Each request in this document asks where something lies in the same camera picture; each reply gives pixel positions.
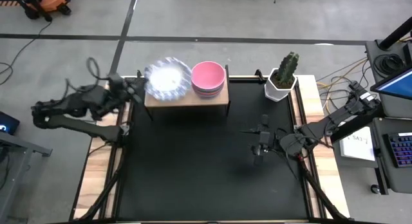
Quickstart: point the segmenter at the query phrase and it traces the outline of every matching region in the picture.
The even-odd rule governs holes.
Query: white paper
[[[369,127],[352,133],[340,141],[341,155],[345,157],[358,158],[375,161],[373,144]]]

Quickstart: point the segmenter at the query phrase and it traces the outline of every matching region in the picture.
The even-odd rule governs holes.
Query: pink bowl
[[[192,70],[192,83],[200,89],[214,89],[225,82],[226,72],[212,61],[198,63]]]

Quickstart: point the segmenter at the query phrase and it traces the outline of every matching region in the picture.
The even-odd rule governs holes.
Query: stack of bowls
[[[219,95],[225,85],[226,71],[216,62],[205,61],[192,69],[192,87],[202,98]]]

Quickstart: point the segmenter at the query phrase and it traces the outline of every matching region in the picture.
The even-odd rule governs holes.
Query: computer screen
[[[412,68],[377,86],[375,91],[412,99]]]

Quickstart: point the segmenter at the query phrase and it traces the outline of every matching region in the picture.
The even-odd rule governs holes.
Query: wooden table
[[[299,91],[303,102],[306,121],[309,123],[322,119],[324,117],[324,113],[322,109],[321,99],[319,97],[319,92],[317,90],[315,77],[313,75],[297,75],[297,78],[299,81]],[[292,100],[294,103],[294,113],[297,124],[301,125],[302,118],[299,116],[299,106],[297,103],[295,91],[292,92]],[[127,120],[129,116],[128,114],[129,106],[126,106],[124,110],[123,121]],[[99,122],[98,125],[115,125],[116,120],[117,116],[111,114],[104,117],[103,121]],[[101,145],[103,145],[102,140],[99,138],[94,138],[91,142],[90,151],[96,149]],[[107,146],[94,152],[91,156],[88,157],[85,164],[84,174],[80,181],[80,190],[78,196],[75,199],[75,205],[73,207],[71,218],[81,217],[89,209],[89,207],[93,204],[93,202],[103,190],[108,170],[110,152],[111,146]],[[117,160],[115,167],[118,164],[120,154],[121,149],[117,149]],[[315,170],[317,170],[322,190],[326,193],[331,202],[343,215],[350,217],[333,150],[323,145],[318,145],[314,149],[314,158],[316,162]],[[112,189],[111,194],[109,195],[108,205],[106,208],[106,217],[111,216],[114,191],[115,187]],[[314,216],[319,217],[317,197],[312,188],[310,188],[309,192]]]

